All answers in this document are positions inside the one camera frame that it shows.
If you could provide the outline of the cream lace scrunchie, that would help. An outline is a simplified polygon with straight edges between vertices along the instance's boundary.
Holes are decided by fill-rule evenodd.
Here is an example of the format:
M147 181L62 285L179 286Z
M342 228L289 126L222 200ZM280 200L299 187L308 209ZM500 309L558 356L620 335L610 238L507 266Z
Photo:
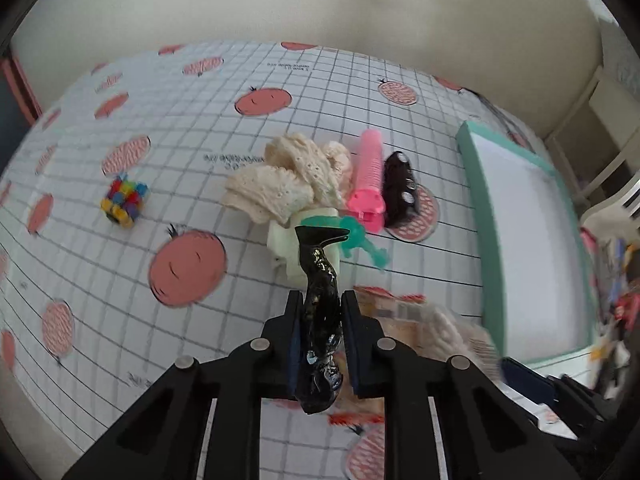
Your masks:
M221 203L257 224L285 226L312 208L343 209L352 190L354 164L340 142L323 145L300 133L272 139L259 164L236 170L224 184Z

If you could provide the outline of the biscuit snack packet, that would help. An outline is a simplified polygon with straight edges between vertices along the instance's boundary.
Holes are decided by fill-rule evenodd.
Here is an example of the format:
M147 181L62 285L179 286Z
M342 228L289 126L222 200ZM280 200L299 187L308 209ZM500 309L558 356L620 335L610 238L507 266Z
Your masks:
M376 318L386 337L395 338L416 353L423 352L423 315L428 303L424 295L393 295L376 286L355 285L360 312ZM335 362L343 374L343 385L337 400L329 411L331 426L361 427L384 422L384 400L360 400L352 390L347 369L344 344L334 354Z

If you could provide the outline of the cream plastic hair claw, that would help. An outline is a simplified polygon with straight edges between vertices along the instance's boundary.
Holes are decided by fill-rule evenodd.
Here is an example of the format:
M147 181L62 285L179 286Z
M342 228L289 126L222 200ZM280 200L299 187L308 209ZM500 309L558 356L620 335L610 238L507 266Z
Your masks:
M273 255L272 266L284 266L288 284L301 290L307 288L307 277L299 265L299 246L295 228L300 226L303 220L314 216L337 218L338 211L334 208L299 211L292 215L288 226L281 226L276 220L271 220L267 233L267 247Z

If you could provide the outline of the teal shallow box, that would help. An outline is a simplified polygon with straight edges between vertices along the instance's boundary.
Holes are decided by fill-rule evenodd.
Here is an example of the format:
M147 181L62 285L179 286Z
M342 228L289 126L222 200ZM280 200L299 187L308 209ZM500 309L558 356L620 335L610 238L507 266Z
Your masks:
M585 366L596 305L560 174L476 122L464 122L456 140L477 230L483 325L500 356L533 368Z

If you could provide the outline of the teal plastic toy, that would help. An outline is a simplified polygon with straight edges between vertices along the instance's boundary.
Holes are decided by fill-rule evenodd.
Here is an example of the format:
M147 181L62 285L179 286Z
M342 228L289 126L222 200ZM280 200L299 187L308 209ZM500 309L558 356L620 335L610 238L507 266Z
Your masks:
M344 258L350 258L352 252L360 248L369 255L373 265L380 270L385 269L390 262L390 257L386 250L376 247L368 239L366 229L354 217L311 216L303 219L300 224L302 226L314 226L315 228L349 230L348 239L340 243L341 253Z

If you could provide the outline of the pink hair roller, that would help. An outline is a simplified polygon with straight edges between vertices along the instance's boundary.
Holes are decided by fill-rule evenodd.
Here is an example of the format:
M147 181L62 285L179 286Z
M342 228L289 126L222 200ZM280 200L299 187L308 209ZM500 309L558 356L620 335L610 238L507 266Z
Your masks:
M375 234L384 226L386 203L382 196L383 141L375 129L363 131L358 146L354 188L347 201L347 211Z

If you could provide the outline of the black toy car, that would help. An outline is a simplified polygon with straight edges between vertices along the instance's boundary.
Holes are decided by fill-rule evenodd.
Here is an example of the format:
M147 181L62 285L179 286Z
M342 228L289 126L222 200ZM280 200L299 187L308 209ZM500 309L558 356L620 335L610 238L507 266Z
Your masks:
M394 151L384 162L382 197L387 229L399 228L420 214L418 184L402 151Z

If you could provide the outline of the white shelf unit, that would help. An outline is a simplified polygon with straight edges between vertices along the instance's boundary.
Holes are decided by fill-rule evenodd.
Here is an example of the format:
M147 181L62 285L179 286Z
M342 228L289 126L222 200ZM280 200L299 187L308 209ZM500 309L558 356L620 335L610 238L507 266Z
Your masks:
M599 66L544 146L584 212L639 169L639 101Z

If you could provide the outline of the black toy dinosaur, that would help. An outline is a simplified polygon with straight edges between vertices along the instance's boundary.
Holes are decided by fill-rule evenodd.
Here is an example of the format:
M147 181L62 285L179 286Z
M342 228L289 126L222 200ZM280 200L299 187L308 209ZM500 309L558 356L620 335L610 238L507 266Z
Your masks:
M344 242L348 231L325 226L298 226L298 260L307 277L303 310L299 315L300 358L295 397L308 414L332 406L343 374L334 354L342 339L341 299L337 272L324 248Z

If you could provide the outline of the multicolour block toy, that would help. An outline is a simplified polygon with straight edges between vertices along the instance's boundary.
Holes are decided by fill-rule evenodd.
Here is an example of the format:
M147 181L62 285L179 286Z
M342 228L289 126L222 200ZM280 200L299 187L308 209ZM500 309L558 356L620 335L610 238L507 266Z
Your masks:
M126 174L118 174L100 203L106 218L123 229L131 229L141 216L150 194L143 182L133 181Z

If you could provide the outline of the bag of cotton swabs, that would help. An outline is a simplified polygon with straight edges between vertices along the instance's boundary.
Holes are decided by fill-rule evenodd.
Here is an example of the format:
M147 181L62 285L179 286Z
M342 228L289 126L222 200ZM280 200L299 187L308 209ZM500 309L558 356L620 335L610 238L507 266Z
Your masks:
M420 356L442 362L465 356L490 380L502 381L498 351L483 326L437 304L424 304L418 332Z

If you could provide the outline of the pomegranate grid tablecloth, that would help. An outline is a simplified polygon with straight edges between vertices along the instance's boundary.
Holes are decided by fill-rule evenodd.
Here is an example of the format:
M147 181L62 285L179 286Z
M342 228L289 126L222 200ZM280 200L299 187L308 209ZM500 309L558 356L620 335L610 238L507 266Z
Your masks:
M480 319L480 257L456 133L533 131L478 92L370 56L297 44L175 44L100 64L68 84L1 178L1 419L43 479L61 478L186 354L225 356L283 311L267 228L226 208L224 181L298 132L356 148L382 133L436 198L435 231L381 233L345 287L421 294ZM118 174L150 194L131 229L100 209Z

